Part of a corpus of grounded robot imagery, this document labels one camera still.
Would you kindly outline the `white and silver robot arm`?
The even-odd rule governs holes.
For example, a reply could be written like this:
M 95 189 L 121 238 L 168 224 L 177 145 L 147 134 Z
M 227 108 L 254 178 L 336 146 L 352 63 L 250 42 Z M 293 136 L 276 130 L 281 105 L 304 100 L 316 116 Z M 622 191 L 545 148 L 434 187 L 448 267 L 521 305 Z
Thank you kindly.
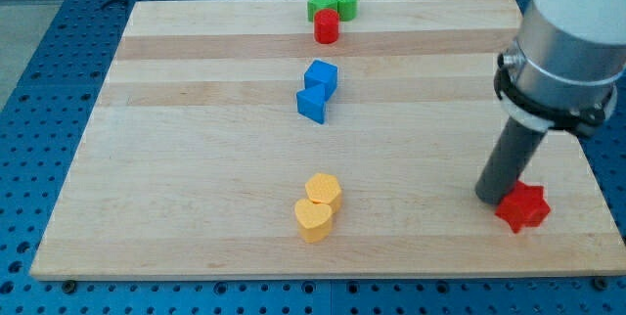
M 494 88 L 528 130 L 589 137 L 614 113 L 624 72 L 625 0 L 531 0 Z

